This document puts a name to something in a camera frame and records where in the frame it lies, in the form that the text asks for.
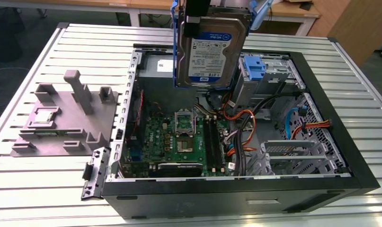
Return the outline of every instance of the aluminum slotted table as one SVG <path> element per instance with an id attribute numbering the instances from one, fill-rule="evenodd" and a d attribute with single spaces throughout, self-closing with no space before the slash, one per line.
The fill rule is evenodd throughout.
<path id="1" fill-rule="evenodd" d="M 123 220 L 106 201 L 80 201 L 90 157 L 11 157 L 37 83 L 71 90 L 63 74 L 78 69 L 90 90 L 111 86 L 120 92 L 134 43 L 171 45 L 172 31 L 78 24 L 55 30 L 0 117 L 0 226 L 382 226 L 382 97 L 339 44 L 326 38 L 250 34 L 245 48 L 303 53 L 381 184 L 365 196 L 342 199 L 311 213 Z"/>

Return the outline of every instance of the expansion slot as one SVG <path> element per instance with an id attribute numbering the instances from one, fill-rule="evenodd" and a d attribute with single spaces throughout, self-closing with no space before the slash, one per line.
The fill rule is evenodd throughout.
<path id="1" fill-rule="evenodd" d="M 217 121 L 214 119 L 206 119 L 203 121 L 203 134 L 205 134 L 205 146 L 207 156 L 207 168 L 221 169 L 223 167 L 219 131 Z"/>
<path id="2" fill-rule="evenodd" d="M 215 167 L 215 158 L 210 139 L 210 124 L 209 119 L 203 120 L 203 139 L 205 139 L 205 150 L 206 150 L 206 164 L 207 169 L 211 170 Z"/>

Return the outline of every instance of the gray plastic part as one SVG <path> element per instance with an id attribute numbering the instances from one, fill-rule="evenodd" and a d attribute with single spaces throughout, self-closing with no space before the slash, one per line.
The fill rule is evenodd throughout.
<path id="1" fill-rule="evenodd" d="M 71 138 L 86 138 L 87 137 L 87 132 L 84 129 L 78 129 L 80 131 L 70 131 L 67 133 L 68 137 Z"/>
<path id="2" fill-rule="evenodd" d="M 88 133 L 86 143 L 88 144 L 90 148 L 95 150 L 107 145 L 107 140 L 104 139 L 102 133 L 98 134 L 96 139 L 94 138 L 94 135 Z"/>
<path id="3" fill-rule="evenodd" d="M 114 102 L 104 103 L 102 102 L 99 91 L 90 93 L 94 110 L 91 115 L 86 115 L 71 94 L 71 91 L 59 91 L 51 95 L 52 102 L 36 102 L 27 124 L 20 131 L 21 138 L 16 140 L 15 147 L 12 147 L 11 156 L 84 156 L 92 154 L 95 147 L 99 148 L 108 144 L 115 118 L 118 92 L 112 92 L 111 95 L 114 96 Z M 39 110 L 54 110 L 59 113 L 54 114 L 54 119 L 51 119 L 55 122 L 55 128 L 29 128 Z M 83 149 L 68 152 L 64 149 L 66 141 L 79 141 Z M 25 144 L 25 147 L 21 147 L 21 143 L 27 142 L 31 142 L 31 148 Z"/>
<path id="4" fill-rule="evenodd" d="M 52 102 L 52 95 L 58 94 L 52 84 L 39 84 L 36 91 L 33 92 L 40 102 Z"/>
<path id="5" fill-rule="evenodd" d="M 75 99 L 80 103 L 80 106 L 83 108 L 83 111 L 87 115 L 91 115 L 94 113 L 94 109 L 91 106 L 91 92 L 88 90 L 87 86 L 83 86 L 80 83 L 80 72 L 78 70 L 66 70 L 64 73 L 64 81 L 70 83 Z"/>
<path id="6" fill-rule="evenodd" d="M 102 87 L 99 92 L 102 103 L 114 103 L 115 97 L 111 87 Z"/>
<path id="7" fill-rule="evenodd" d="M 35 145 L 27 141 L 15 143 L 12 149 L 19 153 L 32 153 L 36 151 Z"/>
<path id="8" fill-rule="evenodd" d="M 66 149 L 67 152 L 75 152 L 75 151 L 84 150 L 84 146 L 79 140 L 78 141 L 68 140 L 68 141 L 64 141 L 63 143 L 64 143 L 63 148 Z"/>

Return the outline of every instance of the blue cable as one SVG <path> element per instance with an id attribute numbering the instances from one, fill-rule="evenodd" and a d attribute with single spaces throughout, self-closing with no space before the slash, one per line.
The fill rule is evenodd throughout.
<path id="1" fill-rule="evenodd" d="M 285 119 L 285 132 L 286 132 L 286 138 L 290 140 L 291 138 L 291 134 L 290 134 L 290 116 L 291 116 L 291 113 L 294 111 L 298 111 L 299 109 L 298 108 L 291 108 L 286 114 L 286 119 Z"/>
<path id="2" fill-rule="evenodd" d="M 174 87 L 175 87 L 175 63 L 176 63 L 176 18 L 175 18 L 175 7 L 178 6 L 178 0 L 172 0 L 172 5 L 171 5 L 171 17 L 172 17 L 172 30 L 174 30 L 174 46 L 172 46 L 172 82 L 174 82 Z"/>

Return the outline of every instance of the red wire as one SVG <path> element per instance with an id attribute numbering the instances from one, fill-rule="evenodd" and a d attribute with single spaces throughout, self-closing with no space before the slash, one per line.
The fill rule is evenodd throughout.
<path id="1" fill-rule="evenodd" d="M 307 125 L 306 129 L 309 129 L 309 128 L 329 128 L 329 127 L 330 127 L 330 123 L 326 123 L 326 124 L 318 124 L 318 125 Z M 293 134 L 290 137 L 291 140 L 294 140 L 301 129 L 302 129 L 302 126 L 297 127 L 295 130 L 293 131 Z"/>

